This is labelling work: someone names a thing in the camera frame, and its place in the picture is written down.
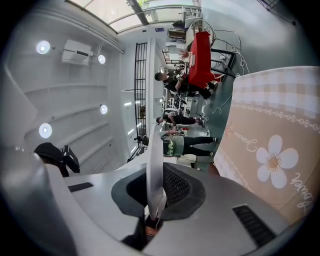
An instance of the round ceiling light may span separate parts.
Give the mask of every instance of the round ceiling light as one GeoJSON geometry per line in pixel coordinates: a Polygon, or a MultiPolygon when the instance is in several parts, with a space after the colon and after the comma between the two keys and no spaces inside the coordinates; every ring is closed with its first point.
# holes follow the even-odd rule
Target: round ceiling light
{"type": "Polygon", "coordinates": [[[101,112],[101,114],[106,114],[108,112],[107,106],[106,105],[102,105],[100,107],[100,112],[101,112]]]}
{"type": "Polygon", "coordinates": [[[52,133],[52,129],[50,124],[43,123],[40,125],[39,134],[42,138],[45,138],[45,139],[49,138],[51,133],[52,133]]]}
{"type": "Polygon", "coordinates": [[[38,54],[46,54],[50,50],[50,43],[48,41],[41,41],[36,45],[38,54]]]}
{"type": "Polygon", "coordinates": [[[104,64],[104,63],[106,62],[105,56],[99,55],[99,56],[98,56],[98,62],[99,62],[100,64],[104,64]]]}

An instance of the white flower print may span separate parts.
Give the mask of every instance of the white flower print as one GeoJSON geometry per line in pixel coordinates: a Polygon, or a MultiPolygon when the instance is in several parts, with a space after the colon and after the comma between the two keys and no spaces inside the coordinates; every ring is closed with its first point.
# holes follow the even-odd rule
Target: white flower print
{"type": "Polygon", "coordinates": [[[298,152],[294,148],[281,151],[282,138],[273,135],[268,144],[268,151],[260,147],[256,151],[256,159],[263,164],[257,172],[260,181],[265,182],[271,174],[271,182],[277,189],[282,189],[287,184],[287,176],[283,169],[293,168],[299,159],[298,152]]]}

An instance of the black iron gate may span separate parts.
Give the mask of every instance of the black iron gate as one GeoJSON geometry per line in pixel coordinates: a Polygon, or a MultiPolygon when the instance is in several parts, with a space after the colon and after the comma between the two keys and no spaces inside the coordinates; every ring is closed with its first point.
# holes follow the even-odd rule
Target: black iron gate
{"type": "Polygon", "coordinates": [[[147,45],[137,43],[135,46],[134,63],[134,101],[135,101],[135,124],[138,151],[143,153],[148,147],[143,145],[141,139],[147,135],[146,119],[146,69],[147,69],[147,45]]]}

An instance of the window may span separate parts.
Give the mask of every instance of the window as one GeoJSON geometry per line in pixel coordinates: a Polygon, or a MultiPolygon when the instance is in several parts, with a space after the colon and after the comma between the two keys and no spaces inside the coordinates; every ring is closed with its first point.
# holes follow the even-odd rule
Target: window
{"type": "Polygon", "coordinates": [[[107,24],[135,13],[126,0],[72,0],[72,2],[84,7],[107,24]]]}
{"type": "Polygon", "coordinates": [[[184,19],[183,8],[193,6],[193,0],[65,0],[101,19],[116,33],[150,23],[174,22],[184,19]]]}
{"type": "Polygon", "coordinates": [[[137,17],[137,15],[134,14],[110,24],[110,27],[113,28],[115,31],[119,32],[121,30],[129,29],[131,27],[139,25],[141,26],[142,23],[140,19],[137,17]]]}

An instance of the red cloth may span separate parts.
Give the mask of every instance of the red cloth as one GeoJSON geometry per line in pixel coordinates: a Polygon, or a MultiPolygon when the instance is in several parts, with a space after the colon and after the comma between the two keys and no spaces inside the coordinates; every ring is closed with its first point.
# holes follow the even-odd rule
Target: red cloth
{"type": "Polygon", "coordinates": [[[198,32],[194,36],[190,52],[195,56],[194,66],[189,69],[188,83],[206,88],[207,83],[213,80],[220,82],[211,73],[211,51],[210,51],[210,34],[207,31],[198,32]]]}

